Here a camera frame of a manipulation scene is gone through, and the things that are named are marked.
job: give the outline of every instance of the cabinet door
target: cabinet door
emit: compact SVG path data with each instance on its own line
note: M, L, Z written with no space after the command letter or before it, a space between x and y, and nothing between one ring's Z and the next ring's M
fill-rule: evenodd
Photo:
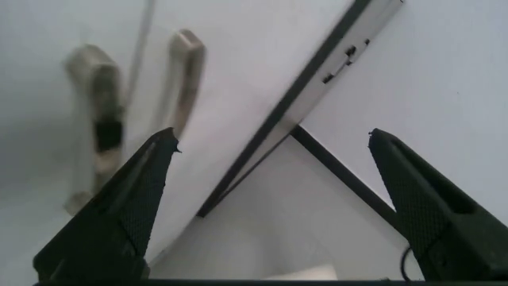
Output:
M33 284L33 256L64 226L75 92L63 68L81 44L118 64L124 84L144 2L0 1L0 284Z
M167 173L147 251L178 237L352 1L158 1L128 117L126 156L148 136L167 43L191 30L207 48L194 113Z

